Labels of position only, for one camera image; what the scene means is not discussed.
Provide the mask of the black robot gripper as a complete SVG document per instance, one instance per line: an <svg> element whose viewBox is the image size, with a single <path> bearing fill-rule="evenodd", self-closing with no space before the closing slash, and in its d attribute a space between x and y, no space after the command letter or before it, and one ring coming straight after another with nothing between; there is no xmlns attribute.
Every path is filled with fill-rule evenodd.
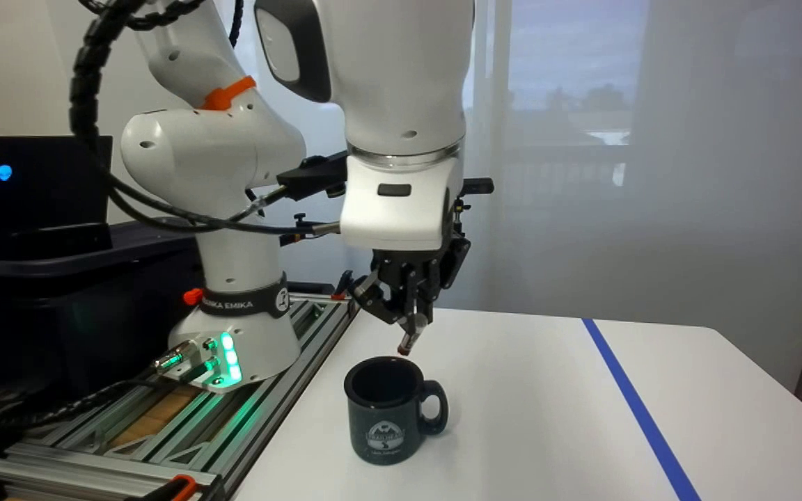
<svg viewBox="0 0 802 501"><path fill-rule="evenodd" d="M436 300L457 281L468 260L464 211L464 202L450 210L436 250L376 250L372 275L351 286L354 300L388 325L398 321L394 306L404 306L402 330L420 334L436 317Z"/></svg>

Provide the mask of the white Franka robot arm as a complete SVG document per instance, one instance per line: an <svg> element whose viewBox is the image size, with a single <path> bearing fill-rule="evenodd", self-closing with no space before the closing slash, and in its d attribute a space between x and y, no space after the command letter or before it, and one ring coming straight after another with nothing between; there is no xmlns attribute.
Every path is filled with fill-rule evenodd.
<svg viewBox="0 0 802 501"><path fill-rule="evenodd" d="M468 253L461 228L464 83L475 0L256 0L270 75L347 121L334 231L373 253L354 299L416 345ZM210 392L284 374L302 355L280 241L259 190L303 165L299 129L237 61L205 3L139 37L149 69L182 103L127 122L120 156L139 188L200 216L205 289L156 371Z"/></svg>

